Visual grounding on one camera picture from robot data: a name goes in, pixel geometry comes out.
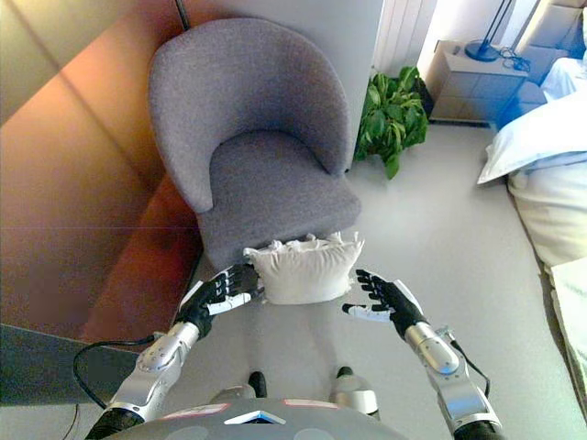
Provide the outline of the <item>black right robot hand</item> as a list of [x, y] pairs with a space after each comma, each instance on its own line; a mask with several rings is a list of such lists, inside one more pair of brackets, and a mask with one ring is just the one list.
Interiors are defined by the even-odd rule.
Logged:
[[361, 289], [373, 303], [344, 303], [341, 309], [345, 314], [369, 321], [391, 322], [403, 340], [409, 327], [429, 324], [419, 302], [401, 280], [387, 281], [365, 269], [357, 269], [356, 275]]

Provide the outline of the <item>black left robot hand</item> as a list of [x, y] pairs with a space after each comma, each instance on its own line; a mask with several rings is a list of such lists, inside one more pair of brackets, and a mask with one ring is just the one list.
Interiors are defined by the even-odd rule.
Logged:
[[173, 324], [192, 324], [198, 329], [198, 338], [204, 338], [216, 315], [250, 302], [260, 291], [260, 276], [252, 265], [232, 265], [190, 288], [180, 301]]

